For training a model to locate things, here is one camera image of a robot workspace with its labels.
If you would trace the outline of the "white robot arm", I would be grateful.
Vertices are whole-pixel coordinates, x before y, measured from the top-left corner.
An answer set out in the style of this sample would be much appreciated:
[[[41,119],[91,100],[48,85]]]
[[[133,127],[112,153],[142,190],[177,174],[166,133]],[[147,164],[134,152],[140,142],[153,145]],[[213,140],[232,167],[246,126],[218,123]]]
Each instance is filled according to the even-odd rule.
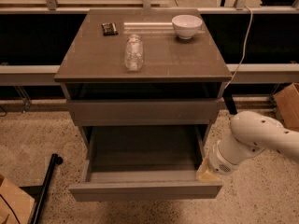
[[[202,182],[230,175],[239,165],[269,149],[299,163],[299,132],[286,129],[278,120],[252,111],[231,118],[231,132],[212,146],[196,172]]]

